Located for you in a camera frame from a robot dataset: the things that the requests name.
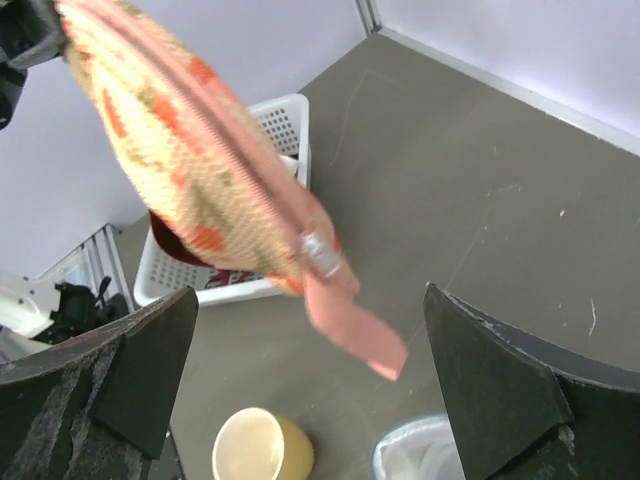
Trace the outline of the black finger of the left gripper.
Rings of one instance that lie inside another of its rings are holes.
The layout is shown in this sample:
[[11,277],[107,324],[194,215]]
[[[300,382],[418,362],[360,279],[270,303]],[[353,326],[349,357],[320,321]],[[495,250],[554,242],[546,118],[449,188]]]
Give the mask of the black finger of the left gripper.
[[54,1],[1,2],[2,63],[11,68],[31,68],[61,56],[66,44]]

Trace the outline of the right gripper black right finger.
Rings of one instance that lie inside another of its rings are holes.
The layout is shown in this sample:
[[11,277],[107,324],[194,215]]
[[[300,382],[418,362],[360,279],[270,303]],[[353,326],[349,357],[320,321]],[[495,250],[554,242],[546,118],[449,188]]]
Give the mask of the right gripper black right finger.
[[428,339],[468,479],[636,479],[639,375],[429,284]]

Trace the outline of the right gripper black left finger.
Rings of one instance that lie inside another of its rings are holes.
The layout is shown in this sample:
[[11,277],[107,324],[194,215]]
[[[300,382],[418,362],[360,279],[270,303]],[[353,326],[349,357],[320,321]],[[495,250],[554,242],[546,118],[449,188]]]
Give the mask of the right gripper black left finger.
[[1,366],[4,479],[145,479],[160,458],[198,313],[182,288]]

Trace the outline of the peach floral laundry bag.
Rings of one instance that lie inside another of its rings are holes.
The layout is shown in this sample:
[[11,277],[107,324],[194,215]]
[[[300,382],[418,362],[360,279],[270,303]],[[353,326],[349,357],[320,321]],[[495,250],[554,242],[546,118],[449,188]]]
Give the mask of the peach floral laundry bag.
[[149,211],[201,263],[301,296],[314,328],[395,380],[399,334],[360,286],[319,200],[218,74],[126,1],[58,1],[64,57]]

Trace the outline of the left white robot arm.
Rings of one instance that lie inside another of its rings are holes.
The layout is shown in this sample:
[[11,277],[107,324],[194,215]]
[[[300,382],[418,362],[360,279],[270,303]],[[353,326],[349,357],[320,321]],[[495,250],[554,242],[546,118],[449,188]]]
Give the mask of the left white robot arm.
[[[1,3],[1,127],[10,125],[28,69],[63,54],[52,1]],[[128,315],[132,300],[107,224],[39,279],[1,273],[1,338],[41,351]]]

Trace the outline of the white mesh laundry bag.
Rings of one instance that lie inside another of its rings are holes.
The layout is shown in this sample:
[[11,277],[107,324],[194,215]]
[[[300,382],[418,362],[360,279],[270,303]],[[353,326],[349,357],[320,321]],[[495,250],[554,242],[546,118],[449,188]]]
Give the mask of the white mesh laundry bag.
[[448,417],[434,414],[412,419],[383,435],[373,447],[371,478],[464,479]]

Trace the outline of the dark red bra in basket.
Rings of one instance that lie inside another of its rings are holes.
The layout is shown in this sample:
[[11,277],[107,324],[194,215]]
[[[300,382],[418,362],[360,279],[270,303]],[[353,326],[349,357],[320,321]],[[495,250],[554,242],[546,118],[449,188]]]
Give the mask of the dark red bra in basket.
[[156,215],[152,210],[149,211],[150,226],[153,237],[167,255],[174,260],[197,267],[209,267],[209,264],[201,261],[197,256],[190,252],[181,242],[178,236],[164,223],[164,221]]

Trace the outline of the white plastic basket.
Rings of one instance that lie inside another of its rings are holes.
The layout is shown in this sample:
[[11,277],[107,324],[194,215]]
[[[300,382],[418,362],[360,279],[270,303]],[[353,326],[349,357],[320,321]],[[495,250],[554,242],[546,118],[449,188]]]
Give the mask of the white plastic basket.
[[[254,117],[277,151],[289,158],[297,181],[307,187],[311,179],[309,102],[290,94],[256,104]],[[149,228],[134,282],[134,299],[146,306],[172,291],[191,287],[202,307],[279,295],[271,281],[246,271],[197,267],[174,260],[160,249]]]

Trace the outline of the yellow mug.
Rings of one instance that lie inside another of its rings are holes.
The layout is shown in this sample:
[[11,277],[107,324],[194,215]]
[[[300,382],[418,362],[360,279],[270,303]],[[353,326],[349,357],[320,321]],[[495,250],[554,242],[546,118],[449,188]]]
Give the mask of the yellow mug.
[[250,407],[231,415],[212,448],[217,480],[302,480],[314,467],[309,436],[292,421]]

